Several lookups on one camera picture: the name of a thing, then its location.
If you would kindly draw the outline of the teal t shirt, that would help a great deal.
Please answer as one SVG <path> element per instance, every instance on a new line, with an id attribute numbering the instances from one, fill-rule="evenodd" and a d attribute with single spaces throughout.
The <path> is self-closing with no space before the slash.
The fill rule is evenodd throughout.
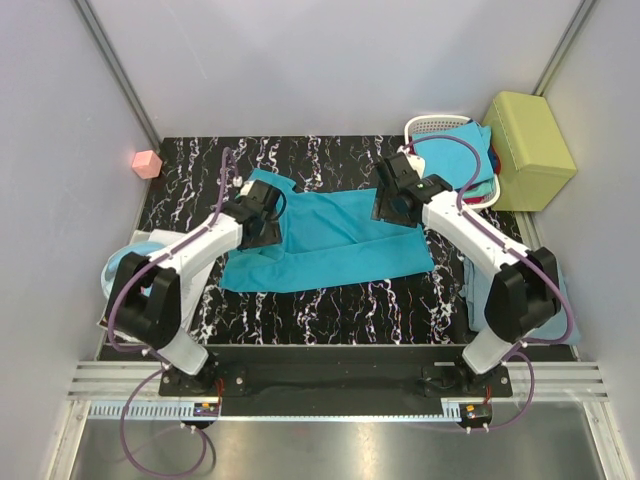
<path id="1" fill-rule="evenodd" d="M 371 218 L 375 191 L 296 192 L 295 182 L 252 172 L 286 198 L 279 244 L 229 253 L 220 287 L 235 293 L 294 293 L 388 280 L 434 269 L 425 234 Z"/>

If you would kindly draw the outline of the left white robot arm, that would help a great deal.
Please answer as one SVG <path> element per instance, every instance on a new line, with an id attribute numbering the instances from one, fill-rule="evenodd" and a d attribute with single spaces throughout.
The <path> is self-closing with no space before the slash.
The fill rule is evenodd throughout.
<path id="1" fill-rule="evenodd" d="M 128 335 L 181 371 L 181 384 L 196 396 L 215 386 L 215 363 L 182 327 L 182 300 L 193 277 L 233 250 L 279 244 L 279 218 L 287 200 L 278 188 L 250 181 L 202 224 L 150 254 L 128 253 L 115 271 L 106 306 L 110 341 Z"/>

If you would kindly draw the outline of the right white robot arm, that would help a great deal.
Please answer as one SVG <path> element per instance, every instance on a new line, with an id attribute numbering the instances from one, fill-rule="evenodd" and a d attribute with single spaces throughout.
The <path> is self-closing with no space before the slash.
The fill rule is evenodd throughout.
<path id="1" fill-rule="evenodd" d="M 422 178 L 409 155 L 383 159 L 375 173 L 373 219 L 421 224 L 439 233 L 491 281 L 484 307 L 487 326 L 464 348 L 462 366 L 453 374 L 460 393 L 476 396 L 514 345 L 559 312 L 556 258 L 544 247 L 530 250 L 502 234 L 464 205 L 439 176 Z"/>

